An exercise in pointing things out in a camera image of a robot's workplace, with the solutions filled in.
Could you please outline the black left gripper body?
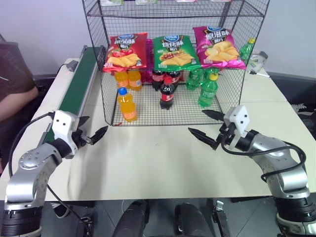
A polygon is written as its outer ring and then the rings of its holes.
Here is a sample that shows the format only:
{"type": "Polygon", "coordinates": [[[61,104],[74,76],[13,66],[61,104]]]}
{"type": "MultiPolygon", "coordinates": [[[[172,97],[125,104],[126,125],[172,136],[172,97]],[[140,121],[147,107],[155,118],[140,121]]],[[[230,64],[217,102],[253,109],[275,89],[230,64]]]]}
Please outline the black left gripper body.
{"type": "Polygon", "coordinates": [[[73,132],[73,142],[75,143],[77,149],[81,149],[85,145],[92,145],[92,139],[87,137],[83,130],[78,128],[73,132]]]}

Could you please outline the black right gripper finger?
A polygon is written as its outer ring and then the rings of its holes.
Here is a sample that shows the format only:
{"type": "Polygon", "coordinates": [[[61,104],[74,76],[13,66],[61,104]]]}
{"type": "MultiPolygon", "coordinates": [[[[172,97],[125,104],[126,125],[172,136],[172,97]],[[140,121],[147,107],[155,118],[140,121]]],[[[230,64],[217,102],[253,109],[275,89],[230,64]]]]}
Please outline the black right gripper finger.
{"type": "Polygon", "coordinates": [[[190,133],[192,135],[194,135],[198,140],[200,140],[201,142],[209,145],[213,150],[216,150],[218,147],[218,142],[210,137],[208,137],[206,135],[206,133],[198,130],[198,129],[194,129],[194,128],[188,128],[188,130],[190,131],[190,133]]]}
{"type": "Polygon", "coordinates": [[[204,114],[214,120],[224,121],[225,114],[215,110],[202,110],[204,114]]]}

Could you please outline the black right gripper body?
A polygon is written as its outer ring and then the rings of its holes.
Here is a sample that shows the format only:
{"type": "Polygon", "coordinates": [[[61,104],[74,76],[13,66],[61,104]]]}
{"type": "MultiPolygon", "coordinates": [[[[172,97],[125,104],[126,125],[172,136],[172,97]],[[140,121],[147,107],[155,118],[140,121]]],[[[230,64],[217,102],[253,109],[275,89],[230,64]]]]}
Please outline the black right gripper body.
{"type": "Polygon", "coordinates": [[[234,132],[235,132],[235,124],[230,123],[229,125],[226,125],[225,123],[222,124],[222,126],[219,129],[219,135],[217,137],[217,141],[221,143],[222,139],[226,137],[225,143],[232,142],[234,138],[234,132]]]}

